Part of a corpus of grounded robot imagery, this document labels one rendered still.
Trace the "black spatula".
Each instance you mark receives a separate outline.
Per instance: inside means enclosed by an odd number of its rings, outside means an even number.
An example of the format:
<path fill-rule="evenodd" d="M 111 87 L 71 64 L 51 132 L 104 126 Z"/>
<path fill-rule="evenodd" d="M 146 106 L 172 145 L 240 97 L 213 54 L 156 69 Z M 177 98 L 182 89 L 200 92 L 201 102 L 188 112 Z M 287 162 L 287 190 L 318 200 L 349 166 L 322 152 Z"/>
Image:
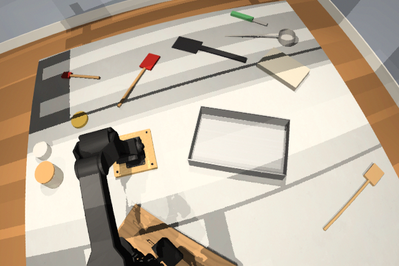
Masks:
<path fill-rule="evenodd" d="M 173 46 L 171 48 L 182 50 L 185 52 L 191 52 L 196 54 L 198 50 L 202 50 L 205 52 L 209 52 L 211 54 L 219 55 L 222 57 L 226 57 L 229 59 L 237 60 L 239 62 L 245 63 L 247 60 L 247 57 L 243 57 L 240 55 L 235 55 L 229 52 L 225 52 L 222 50 L 214 49 L 211 47 L 207 47 L 202 45 L 203 42 L 200 42 L 198 40 L 193 40 L 187 37 L 178 37 Z"/>

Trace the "dark grey saucepan with long handle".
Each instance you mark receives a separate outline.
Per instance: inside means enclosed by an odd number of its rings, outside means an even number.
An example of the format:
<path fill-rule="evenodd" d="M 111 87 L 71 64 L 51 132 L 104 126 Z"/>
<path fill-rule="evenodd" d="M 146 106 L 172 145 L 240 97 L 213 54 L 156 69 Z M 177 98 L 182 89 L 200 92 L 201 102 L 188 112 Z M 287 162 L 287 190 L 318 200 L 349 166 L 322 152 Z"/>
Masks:
<path fill-rule="evenodd" d="M 238 35 L 224 35 L 225 37 L 231 36 L 278 36 L 279 43 L 283 46 L 294 45 L 296 33 L 291 29 L 283 29 L 278 34 L 238 34 Z"/>

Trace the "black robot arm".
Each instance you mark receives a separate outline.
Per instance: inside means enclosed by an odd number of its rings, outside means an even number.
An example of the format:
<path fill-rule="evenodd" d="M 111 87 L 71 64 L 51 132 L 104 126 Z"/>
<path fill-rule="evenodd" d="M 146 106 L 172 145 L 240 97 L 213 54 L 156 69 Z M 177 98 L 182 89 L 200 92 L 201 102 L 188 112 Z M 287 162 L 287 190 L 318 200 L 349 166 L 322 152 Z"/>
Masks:
<path fill-rule="evenodd" d="M 78 138 L 72 152 L 91 247 L 87 266 L 141 266 L 133 258 L 145 255 L 118 234 L 107 176 L 114 162 L 128 168 L 145 165 L 145 145 L 140 136 L 121 140 L 112 127 Z"/>

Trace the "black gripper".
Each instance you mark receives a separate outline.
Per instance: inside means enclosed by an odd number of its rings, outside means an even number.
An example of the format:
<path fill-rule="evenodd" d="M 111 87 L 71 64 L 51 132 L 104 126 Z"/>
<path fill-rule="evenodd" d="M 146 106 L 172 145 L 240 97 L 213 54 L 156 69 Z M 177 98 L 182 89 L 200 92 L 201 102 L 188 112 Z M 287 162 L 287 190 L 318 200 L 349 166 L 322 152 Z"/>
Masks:
<path fill-rule="evenodd" d="M 175 266 L 183 259 L 183 254 L 167 237 L 162 237 L 151 249 L 157 254 L 157 259 L 153 254 L 147 254 L 145 258 L 138 260 L 134 257 L 133 261 L 141 266 L 164 266 L 161 261 L 167 266 Z"/>

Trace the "white short cylinder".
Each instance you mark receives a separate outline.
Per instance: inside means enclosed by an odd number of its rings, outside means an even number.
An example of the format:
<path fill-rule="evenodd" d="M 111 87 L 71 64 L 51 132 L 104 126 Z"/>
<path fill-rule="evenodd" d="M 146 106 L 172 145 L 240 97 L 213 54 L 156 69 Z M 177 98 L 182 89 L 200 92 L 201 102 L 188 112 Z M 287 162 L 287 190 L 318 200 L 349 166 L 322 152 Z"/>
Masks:
<path fill-rule="evenodd" d="M 40 159 L 41 161 L 49 159 L 51 153 L 52 153 L 52 148 L 46 142 L 43 141 L 38 142 L 33 149 L 34 156 Z"/>

